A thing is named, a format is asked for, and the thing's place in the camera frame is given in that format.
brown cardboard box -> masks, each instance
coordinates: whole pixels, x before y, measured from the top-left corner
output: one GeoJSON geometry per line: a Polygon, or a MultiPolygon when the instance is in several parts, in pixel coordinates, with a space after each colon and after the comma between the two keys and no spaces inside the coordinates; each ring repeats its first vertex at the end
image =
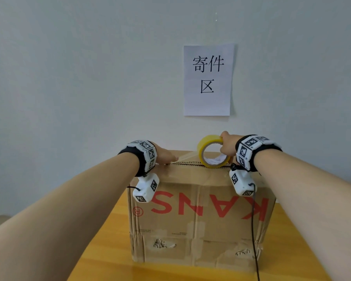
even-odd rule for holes
{"type": "MultiPolygon", "coordinates": [[[[253,271],[253,199],[235,193],[228,167],[196,166],[197,156],[186,161],[154,168],[160,184],[150,203],[136,202],[128,189],[133,260],[253,271]]],[[[276,198],[260,174],[252,178],[258,187],[254,236],[260,256],[276,198]]]]}

black cable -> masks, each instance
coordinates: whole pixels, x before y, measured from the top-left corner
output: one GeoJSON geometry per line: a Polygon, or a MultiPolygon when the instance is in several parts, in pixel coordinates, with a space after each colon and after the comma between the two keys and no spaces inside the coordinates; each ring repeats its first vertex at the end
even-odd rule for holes
{"type": "Polygon", "coordinates": [[[136,190],[140,191],[140,189],[135,187],[135,186],[128,186],[128,189],[136,189],[136,190]]]}
{"type": "Polygon", "coordinates": [[[255,194],[256,194],[256,185],[253,184],[253,203],[252,203],[252,215],[251,215],[251,236],[252,236],[253,254],[255,256],[257,281],[260,281],[259,266],[257,265],[257,255],[256,255],[256,249],[255,249],[255,237],[253,235],[253,213],[254,213],[254,210],[255,210],[255,194]]]}

wall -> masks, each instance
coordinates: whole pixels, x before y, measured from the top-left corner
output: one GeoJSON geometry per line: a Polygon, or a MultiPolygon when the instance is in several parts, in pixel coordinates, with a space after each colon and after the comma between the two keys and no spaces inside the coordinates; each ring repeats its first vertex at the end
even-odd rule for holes
{"type": "Polygon", "coordinates": [[[0,214],[146,138],[258,133],[351,181],[351,0],[0,0],[0,214]],[[183,45],[236,43],[230,117],[183,117],[183,45]]]}

tape roll core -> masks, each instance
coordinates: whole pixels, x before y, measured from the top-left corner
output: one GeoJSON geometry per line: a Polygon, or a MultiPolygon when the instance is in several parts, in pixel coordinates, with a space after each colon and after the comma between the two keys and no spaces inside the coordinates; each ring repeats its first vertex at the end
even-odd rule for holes
{"type": "Polygon", "coordinates": [[[210,169],[215,169],[218,167],[222,167],[223,165],[225,165],[230,157],[226,156],[224,154],[220,154],[218,157],[214,158],[214,159],[210,159],[210,158],[206,158],[204,156],[204,151],[206,150],[206,148],[212,144],[220,144],[222,145],[223,141],[222,141],[222,137],[219,135],[207,135],[206,137],[204,137],[203,139],[200,140],[200,142],[198,143],[198,156],[199,159],[201,161],[201,163],[210,168],[210,169]]]}

wooden table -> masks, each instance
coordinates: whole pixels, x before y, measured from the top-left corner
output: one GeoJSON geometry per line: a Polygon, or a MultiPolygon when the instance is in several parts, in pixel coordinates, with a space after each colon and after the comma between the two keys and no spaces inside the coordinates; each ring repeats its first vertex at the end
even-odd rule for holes
{"type": "MultiPolygon", "coordinates": [[[[276,204],[259,260],[261,281],[330,280],[320,263],[276,204]]],[[[256,280],[252,273],[167,264],[134,263],[131,259],[126,192],[75,266],[69,281],[101,280],[256,280]]]]}

